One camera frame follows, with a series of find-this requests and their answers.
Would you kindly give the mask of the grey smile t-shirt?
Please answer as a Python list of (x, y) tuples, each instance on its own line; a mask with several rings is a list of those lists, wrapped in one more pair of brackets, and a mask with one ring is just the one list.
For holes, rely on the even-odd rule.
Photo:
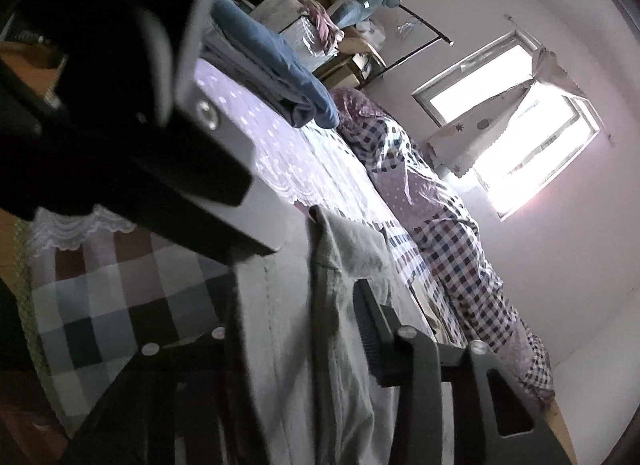
[(240, 254), (233, 320), (247, 390), (239, 439), (252, 464), (385, 464), (399, 393), (370, 375), (354, 310), (369, 281), (400, 321), (426, 322), (378, 229), (314, 206), (270, 256)]

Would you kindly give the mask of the black clothes rack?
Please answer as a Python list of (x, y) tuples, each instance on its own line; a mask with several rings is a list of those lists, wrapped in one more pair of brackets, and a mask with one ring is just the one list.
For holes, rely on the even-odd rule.
[(448, 47), (454, 45), (454, 40), (450, 35), (447, 35), (446, 32), (443, 32), (430, 21), (427, 21), (427, 19), (418, 12), (409, 9), (405, 3), (401, 3), (398, 9), (405, 14), (407, 19), (405, 23), (397, 27), (397, 39), (399, 43), (404, 44), (407, 48), (411, 47), (411, 49), (405, 51), (385, 67), (372, 70), (371, 75), (360, 84), (359, 89), (366, 89), (372, 86), (372, 84), (381, 80), (384, 76), (389, 75), (409, 61), (414, 60), (429, 48), (436, 46), (436, 44), (446, 44)]

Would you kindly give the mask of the rolled checkered quilt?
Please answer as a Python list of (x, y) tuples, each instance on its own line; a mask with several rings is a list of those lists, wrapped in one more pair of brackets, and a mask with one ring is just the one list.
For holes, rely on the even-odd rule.
[(456, 346), (483, 341), (547, 411), (555, 399), (549, 353), (503, 292), (480, 243), (480, 227), (459, 195), (427, 165), (386, 110), (352, 88), (334, 89), (337, 130), (419, 249), (437, 283), (435, 300)]

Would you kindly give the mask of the checkered bed sheet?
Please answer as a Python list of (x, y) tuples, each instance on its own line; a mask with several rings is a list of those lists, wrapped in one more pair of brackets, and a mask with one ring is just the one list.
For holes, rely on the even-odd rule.
[[(454, 307), (416, 242), (337, 132), (291, 127), (207, 62), (198, 62), (195, 81), (226, 123), (253, 140), (257, 176), (279, 202), (276, 219), (317, 205), (381, 231), (437, 332), (463, 344)], [(189, 204), (155, 202), (138, 222), (102, 206), (80, 217), (37, 212), (26, 244), (23, 324), (46, 398), (68, 433), (140, 346), (178, 343), (213, 326), (214, 297), (229, 278), (220, 257), (235, 240), (229, 225)]]

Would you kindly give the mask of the folded blue jeans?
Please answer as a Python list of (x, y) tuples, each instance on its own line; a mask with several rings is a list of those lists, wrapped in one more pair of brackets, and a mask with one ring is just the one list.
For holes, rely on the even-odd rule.
[(334, 129), (340, 113), (326, 87), (284, 38), (232, 0), (214, 0), (200, 57), (256, 93), (294, 128)]

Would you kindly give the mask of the wooden headboard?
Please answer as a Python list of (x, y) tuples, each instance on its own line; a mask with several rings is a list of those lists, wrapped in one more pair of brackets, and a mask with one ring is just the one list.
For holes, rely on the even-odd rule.
[(562, 445), (570, 463), (577, 465), (577, 456), (572, 438), (570, 437), (570, 432), (568, 431), (564, 417), (556, 401), (553, 401), (549, 405), (546, 413), (544, 413), (544, 418), (552, 430), (552, 433), (554, 433), (555, 438), (558, 439), (560, 445)]

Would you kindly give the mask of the silver ribbed suitcase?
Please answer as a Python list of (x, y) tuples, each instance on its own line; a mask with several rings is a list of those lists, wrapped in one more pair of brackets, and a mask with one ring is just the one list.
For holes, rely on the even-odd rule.
[(296, 0), (264, 0), (250, 11), (250, 16), (281, 35), (311, 72), (337, 55), (338, 48), (331, 53), (323, 52), (314, 24)]

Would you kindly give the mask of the tied patterned curtain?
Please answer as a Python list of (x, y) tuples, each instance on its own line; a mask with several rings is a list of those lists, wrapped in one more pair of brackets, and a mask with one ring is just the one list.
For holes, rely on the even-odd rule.
[(476, 104), (427, 140), (425, 153), (433, 168), (444, 167), (462, 178), (503, 135), (535, 84), (547, 86), (567, 98), (588, 101), (578, 84), (559, 66), (556, 54), (545, 47), (538, 48), (533, 52), (526, 81)]

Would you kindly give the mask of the pink cloth on suitcase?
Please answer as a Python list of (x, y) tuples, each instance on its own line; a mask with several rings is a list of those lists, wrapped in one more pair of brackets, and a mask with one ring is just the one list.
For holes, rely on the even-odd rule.
[(317, 0), (296, 0), (305, 9), (306, 15), (314, 24), (324, 53), (331, 53), (344, 39), (344, 32), (332, 21), (324, 6)]

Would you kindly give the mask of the wooden bedside cabinet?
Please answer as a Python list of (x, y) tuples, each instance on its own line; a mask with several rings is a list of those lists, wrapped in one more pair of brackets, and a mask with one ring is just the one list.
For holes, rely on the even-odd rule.
[(386, 62), (370, 42), (359, 37), (347, 37), (338, 45), (334, 58), (314, 71), (328, 90), (362, 88), (386, 68)]

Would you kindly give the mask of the blue shark plush toy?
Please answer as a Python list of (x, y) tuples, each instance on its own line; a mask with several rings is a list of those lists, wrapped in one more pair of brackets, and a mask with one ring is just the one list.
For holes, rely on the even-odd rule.
[(397, 8), (402, 0), (345, 0), (335, 10), (329, 12), (333, 24), (344, 29), (367, 20), (381, 7)]

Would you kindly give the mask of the window with white frame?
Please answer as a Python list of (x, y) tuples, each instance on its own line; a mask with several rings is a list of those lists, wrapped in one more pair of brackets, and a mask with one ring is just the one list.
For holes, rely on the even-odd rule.
[[(420, 87), (413, 98), (439, 129), (471, 107), (530, 77), (543, 45), (510, 32)], [(462, 178), (473, 176), (499, 217), (511, 216), (585, 150), (601, 130), (589, 102), (535, 84), (500, 138)]]

